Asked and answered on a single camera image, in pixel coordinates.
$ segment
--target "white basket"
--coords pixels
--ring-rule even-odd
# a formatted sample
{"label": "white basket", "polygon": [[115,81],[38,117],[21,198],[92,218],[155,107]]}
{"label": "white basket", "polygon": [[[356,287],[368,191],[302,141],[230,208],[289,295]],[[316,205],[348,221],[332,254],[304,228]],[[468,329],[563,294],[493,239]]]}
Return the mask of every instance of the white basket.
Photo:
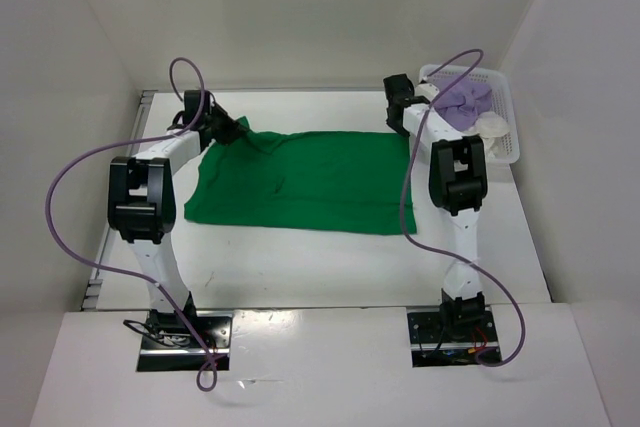
{"label": "white basket", "polygon": [[[428,64],[420,69],[420,82],[427,79],[427,74],[440,67]],[[462,74],[468,67],[449,65],[433,75],[434,80],[443,79],[452,75]],[[495,157],[487,157],[488,164],[513,164],[520,157],[520,145],[518,144],[518,131],[516,130],[516,116],[513,112],[511,90],[504,74],[495,70],[474,69],[467,78],[474,82],[482,82],[491,86],[491,110],[501,116],[509,124],[509,133],[500,139]]]}

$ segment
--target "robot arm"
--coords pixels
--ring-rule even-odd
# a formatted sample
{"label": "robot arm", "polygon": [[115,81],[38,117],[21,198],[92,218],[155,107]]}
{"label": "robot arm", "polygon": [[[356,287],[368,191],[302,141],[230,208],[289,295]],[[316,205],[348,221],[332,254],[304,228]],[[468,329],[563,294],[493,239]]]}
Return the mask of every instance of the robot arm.
{"label": "robot arm", "polygon": [[[400,135],[416,136],[438,88],[422,83],[414,89],[404,74],[388,77],[384,84],[389,100],[387,124]],[[477,262],[477,225],[488,185],[482,140],[464,137],[432,109],[416,141],[430,158],[429,194],[442,216],[447,250]],[[454,336],[485,315],[480,277],[465,262],[454,260],[447,269],[441,311]]]}
{"label": "robot arm", "polygon": [[[185,92],[185,110],[180,113],[185,124],[193,120],[199,103],[199,90]],[[170,130],[174,138],[133,157],[116,157],[109,174],[109,225],[129,243],[143,273],[156,279],[190,317],[195,316],[195,307],[171,244],[176,220],[172,177],[212,141],[227,145],[248,130],[232,120],[215,100],[212,102],[208,92],[204,105],[204,112],[191,130],[181,134],[182,129]],[[151,284],[149,296],[152,323],[165,330],[180,330],[173,308]]]}

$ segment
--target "purple object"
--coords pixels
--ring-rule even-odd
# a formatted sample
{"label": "purple object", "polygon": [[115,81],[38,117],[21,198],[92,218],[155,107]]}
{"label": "purple object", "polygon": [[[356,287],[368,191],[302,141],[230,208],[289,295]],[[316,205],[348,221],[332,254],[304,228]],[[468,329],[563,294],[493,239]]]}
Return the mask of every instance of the purple object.
{"label": "purple object", "polygon": [[491,110],[491,87],[487,84],[459,79],[456,75],[433,83],[440,91],[454,84],[433,103],[433,107],[451,127],[460,132],[473,127],[480,114]]}

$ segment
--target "metal base plate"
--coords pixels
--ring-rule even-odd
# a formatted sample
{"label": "metal base plate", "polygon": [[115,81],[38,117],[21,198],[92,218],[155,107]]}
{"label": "metal base plate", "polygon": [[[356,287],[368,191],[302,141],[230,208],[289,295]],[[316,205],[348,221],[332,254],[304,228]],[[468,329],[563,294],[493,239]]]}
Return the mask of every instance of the metal base plate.
{"label": "metal base plate", "polygon": [[[215,352],[226,354],[217,362],[219,371],[229,370],[232,312],[198,312],[194,327]],[[142,338],[138,372],[198,371],[205,362],[204,350],[189,339],[188,345],[166,347],[145,337]]]}
{"label": "metal base plate", "polygon": [[499,362],[502,360],[493,314],[488,309],[484,319],[478,326],[480,331],[473,329],[462,339],[456,339],[455,341],[445,333],[442,345],[435,353],[433,351],[442,335],[439,308],[407,309],[407,325],[411,341],[411,359],[414,367],[477,365],[475,353],[469,352],[469,349],[480,345],[497,348],[497,350],[487,349],[487,352],[482,355],[482,360],[486,362]]}

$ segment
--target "white table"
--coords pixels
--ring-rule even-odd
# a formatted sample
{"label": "white table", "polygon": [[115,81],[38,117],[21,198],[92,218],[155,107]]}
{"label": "white table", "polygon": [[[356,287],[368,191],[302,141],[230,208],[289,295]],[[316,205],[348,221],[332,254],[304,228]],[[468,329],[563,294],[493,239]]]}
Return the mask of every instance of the white table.
{"label": "white table", "polygon": [[[512,364],[411,367],[403,308],[238,311],[231,370],[214,392],[195,372],[136,373],[143,312],[64,318],[32,427],[609,426],[563,304],[524,305],[527,343]],[[504,352],[518,339],[494,307]]]}
{"label": "white table", "polygon": [[[254,130],[391,132],[383,92],[223,92],[233,117],[246,115]],[[156,94],[144,136],[165,131],[181,104]],[[183,205],[193,193],[201,157],[174,177],[178,220],[173,245],[182,277],[198,308],[298,308],[434,305],[449,260],[411,246],[402,236],[358,235],[189,223]],[[417,238],[445,246],[440,217],[427,190],[428,169],[412,177]],[[520,302],[549,302],[549,293],[511,171],[489,169],[489,194],[479,225],[481,265],[498,276]],[[138,270],[117,233],[108,237],[103,262]],[[146,286],[137,279],[101,273],[97,308],[147,309]],[[486,281],[489,303],[505,296]]]}

